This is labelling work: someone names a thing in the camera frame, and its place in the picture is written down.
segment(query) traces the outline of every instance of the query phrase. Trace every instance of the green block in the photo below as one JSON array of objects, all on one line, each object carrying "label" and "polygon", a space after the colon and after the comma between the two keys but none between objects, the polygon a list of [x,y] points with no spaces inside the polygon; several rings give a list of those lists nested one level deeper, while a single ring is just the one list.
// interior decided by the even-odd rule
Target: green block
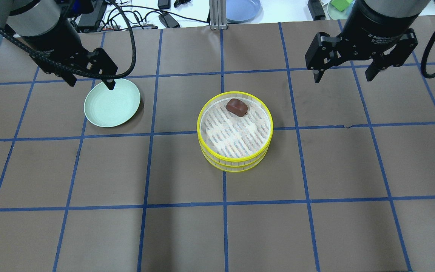
[{"label": "green block", "polygon": [[352,4],[352,1],[353,0],[332,0],[331,3],[338,11],[344,11]]}]

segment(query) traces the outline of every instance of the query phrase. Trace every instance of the metal post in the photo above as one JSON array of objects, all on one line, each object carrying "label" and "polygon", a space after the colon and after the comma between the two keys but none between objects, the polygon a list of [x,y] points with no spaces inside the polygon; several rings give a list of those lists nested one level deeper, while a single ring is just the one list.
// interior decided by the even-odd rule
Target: metal post
[{"label": "metal post", "polygon": [[212,30],[228,29],[226,0],[209,0],[209,14],[211,18],[209,26]]}]

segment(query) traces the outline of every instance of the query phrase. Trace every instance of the blue plate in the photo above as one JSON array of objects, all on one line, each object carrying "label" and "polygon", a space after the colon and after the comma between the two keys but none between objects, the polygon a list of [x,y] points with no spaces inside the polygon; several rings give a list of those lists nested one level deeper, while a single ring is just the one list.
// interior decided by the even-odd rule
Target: blue plate
[{"label": "blue plate", "polygon": [[261,8],[259,0],[226,0],[226,17],[230,23],[251,21]]}]

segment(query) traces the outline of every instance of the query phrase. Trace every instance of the brown chocolate candy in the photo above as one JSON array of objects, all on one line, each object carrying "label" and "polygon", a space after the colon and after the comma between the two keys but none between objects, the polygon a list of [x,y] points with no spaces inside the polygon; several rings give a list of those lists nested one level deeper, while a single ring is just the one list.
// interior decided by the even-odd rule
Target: brown chocolate candy
[{"label": "brown chocolate candy", "polygon": [[232,98],[226,105],[226,109],[237,116],[243,117],[245,114],[247,114],[248,107],[243,101]]}]

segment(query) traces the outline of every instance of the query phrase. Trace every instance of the light green plate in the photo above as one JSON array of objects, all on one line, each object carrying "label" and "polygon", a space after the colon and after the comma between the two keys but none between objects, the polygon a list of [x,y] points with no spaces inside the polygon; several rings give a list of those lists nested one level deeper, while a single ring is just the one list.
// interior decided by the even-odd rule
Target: light green plate
[{"label": "light green plate", "polygon": [[116,79],[110,91],[103,82],[92,88],[85,98],[83,111],[95,126],[114,127],[127,122],[140,105],[140,91],[131,81]]}]

